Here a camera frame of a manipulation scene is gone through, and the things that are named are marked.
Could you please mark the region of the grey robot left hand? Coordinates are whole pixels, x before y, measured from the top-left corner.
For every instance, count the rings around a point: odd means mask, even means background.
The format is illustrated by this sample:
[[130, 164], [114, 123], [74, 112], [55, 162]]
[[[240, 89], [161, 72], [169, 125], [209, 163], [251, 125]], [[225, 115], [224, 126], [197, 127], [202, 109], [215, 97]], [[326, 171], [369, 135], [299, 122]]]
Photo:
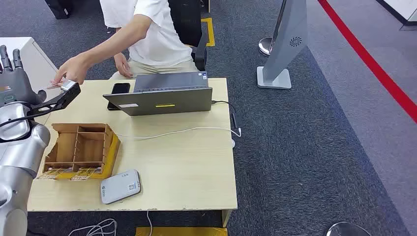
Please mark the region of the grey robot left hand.
[[23, 68], [20, 50], [13, 50], [13, 61], [7, 54], [7, 47], [0, 47], [0, 106], [12, 102], [26, 102], [38, 105], [45, 101], [47, 94], [44, 90], [32, 90], [29, 77]]

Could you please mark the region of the person's left hand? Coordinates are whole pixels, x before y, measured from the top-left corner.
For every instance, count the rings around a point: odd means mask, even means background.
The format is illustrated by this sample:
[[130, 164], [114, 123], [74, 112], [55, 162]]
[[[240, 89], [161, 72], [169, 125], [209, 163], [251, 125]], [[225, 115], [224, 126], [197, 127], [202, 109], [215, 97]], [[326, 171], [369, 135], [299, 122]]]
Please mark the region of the person's left hand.
[[81, 53], [67, 60], [58, 69], [51, 84], [61, 84], [63, 81], [71, 80], [82, 85], [90, 67], [89, 57], [85, 53]]

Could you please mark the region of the person's right hand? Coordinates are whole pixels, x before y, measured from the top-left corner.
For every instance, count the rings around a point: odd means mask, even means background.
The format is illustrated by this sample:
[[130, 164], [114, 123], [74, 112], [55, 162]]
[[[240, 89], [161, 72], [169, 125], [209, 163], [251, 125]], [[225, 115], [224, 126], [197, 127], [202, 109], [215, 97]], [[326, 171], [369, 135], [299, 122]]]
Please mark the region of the person's right hand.
[[133, 74], [130, 71], [128, 61], [123, 53], [118, 53], [114, 55], [114, 61], [117, 71], [120, 75], [126, 78], [132, 78]]

